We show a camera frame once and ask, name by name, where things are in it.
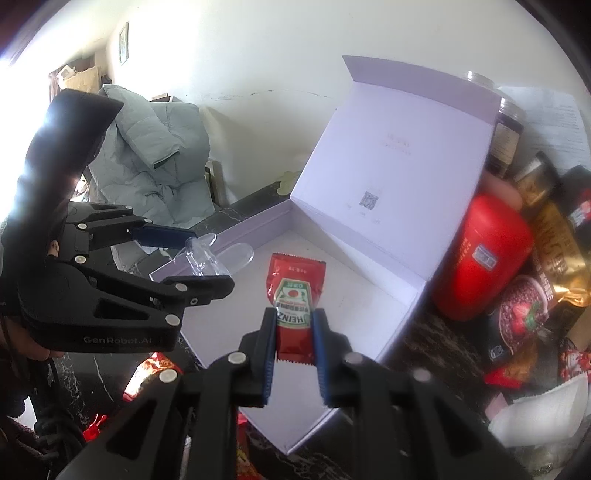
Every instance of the strawberry image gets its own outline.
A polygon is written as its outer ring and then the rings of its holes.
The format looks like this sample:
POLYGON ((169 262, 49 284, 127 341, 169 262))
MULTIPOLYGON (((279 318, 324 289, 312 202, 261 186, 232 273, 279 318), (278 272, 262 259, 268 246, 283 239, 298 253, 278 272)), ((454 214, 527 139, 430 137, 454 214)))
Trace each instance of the strawberry image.
POLYGON ((535 313, 540 309, 540 302, 532 303, 523 301, 513 305, 511 312, 511 331, 513 334, 521 336, 527 332, 535 332, 538 329, 538 323, 535 321, 535 313))
POLYGON ((516 336, 525 335, 527 332, 527 328, 525 327, 525 322, 523 319, 520 320, 511 320, 511 331, 516 336))
POLYGON ((513 305, 513 308, 511 310, 513 312, 513 317, 515 317, 516 320, 522 320, 525 317, 527 317, 527 314, 530 312, 530 309, 531 303, 527 301, 522 301, 520 303, 516 303, 515 305, 513 305))

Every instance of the qr code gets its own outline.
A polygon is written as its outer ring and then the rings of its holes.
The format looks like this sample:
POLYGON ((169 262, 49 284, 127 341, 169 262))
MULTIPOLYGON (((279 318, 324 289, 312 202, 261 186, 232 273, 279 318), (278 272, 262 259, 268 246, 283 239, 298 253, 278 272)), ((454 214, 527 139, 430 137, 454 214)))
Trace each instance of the qr code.
POLYGON ((359 202, 362 207, 367 208, 368 210, 373 210, 375 207, 375 203, 379 200, 379 197, 376 195, 371 194, 370 192, 365 192, 365 195, 359 202))

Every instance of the red jar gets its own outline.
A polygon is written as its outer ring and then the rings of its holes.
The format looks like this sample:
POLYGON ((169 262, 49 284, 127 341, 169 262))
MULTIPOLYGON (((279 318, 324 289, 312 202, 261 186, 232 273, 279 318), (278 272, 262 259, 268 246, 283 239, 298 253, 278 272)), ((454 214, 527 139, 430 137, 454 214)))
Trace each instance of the red jar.
POLYGON ((517 274, 534 238, 525 221, 502 200, 477 195, 433 289, 433 301, 452 320, 481 313, 517 274))

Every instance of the red packet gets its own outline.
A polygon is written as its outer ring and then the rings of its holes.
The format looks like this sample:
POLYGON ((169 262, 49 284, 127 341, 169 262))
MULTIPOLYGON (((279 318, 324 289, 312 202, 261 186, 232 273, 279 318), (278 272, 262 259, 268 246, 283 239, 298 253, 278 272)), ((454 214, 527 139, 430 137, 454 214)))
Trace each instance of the red packet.
POLYGON ((529 339, 511 360, 502 367, 487 373, 484 383, 518 390, 530 380, 531 371, 538 361, 536 338, 529 339))
POLYGON ((153 375, 169 368, 175 369, 181 375, 183 374, 183 371, 163 353, 153 353, 151 357, 144 360, 138 365, 138 368, 135 369, 133 376, 123 391, 123 399, 125 401, 132 401, 138 396, 142 384, 145 381, 148 381, 153 375))
POLYGON ((238 445, 238 448, 236 449, 236 478, 238 480, 262 479, 240 445, 238 445))
POLYGON ((272 255, 267 297, 277 309, 278 360, 314 365, 310 314, 322 293, 325 272, 325 262, 272 255))
POLYGON ((563 382, 585 374, 591 383, 591 352, 582 352, 576 348, 564 349, 560 352, 558 364, 563 382))
POLYGON ((94 421, 88 425, 88 428, 83 432, 84 439, 87 442, 90 442, 97 438, 100 435, 100 426, 106 421, 107 415, 101 415, 99 418, 99 414, 97 413, 94 421))

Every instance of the ketchup packet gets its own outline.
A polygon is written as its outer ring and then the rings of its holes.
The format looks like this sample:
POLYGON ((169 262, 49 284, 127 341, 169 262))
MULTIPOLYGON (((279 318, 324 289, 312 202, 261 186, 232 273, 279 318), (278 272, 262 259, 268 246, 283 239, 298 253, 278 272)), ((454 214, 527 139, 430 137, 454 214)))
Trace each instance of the ketchup packet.
POLYGON ((312 310, 322 287, 326 263, 273 254, 267 275, 267 297, 277 310, 277 359, 314 365, 310 328, 312 310))

